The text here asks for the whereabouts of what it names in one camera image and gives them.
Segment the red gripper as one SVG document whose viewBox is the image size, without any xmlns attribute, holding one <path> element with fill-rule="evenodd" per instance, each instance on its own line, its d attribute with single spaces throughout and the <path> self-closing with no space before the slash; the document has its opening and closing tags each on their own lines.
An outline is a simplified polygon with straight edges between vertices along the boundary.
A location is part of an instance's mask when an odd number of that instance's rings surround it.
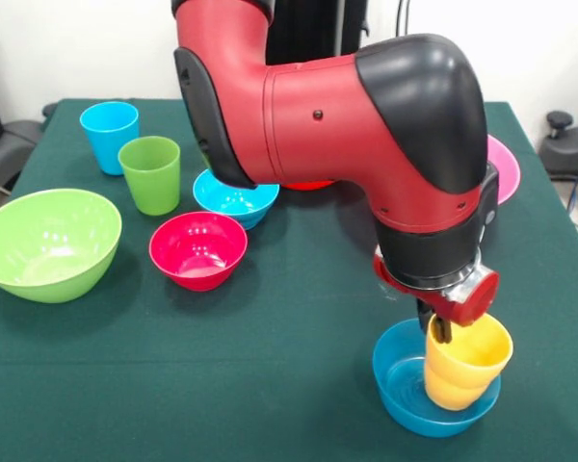
<svg viewBox="0 0 578 462">
<path fill-rule="evenodd" d="M 401 293 L 416 299 L 417 318 L 424 334 L 433 317 L 433 337 L 440 344 L 452 342 L 452 326 L 467 326 L 477 321 L 491 306 L 499 288 L 500 276 L 481 263 L 459 284 L 441 290 L 422 290 L 401 284 L 392 277 L 380 253 L 373 267 L 379 279 Z"/>
</svg>

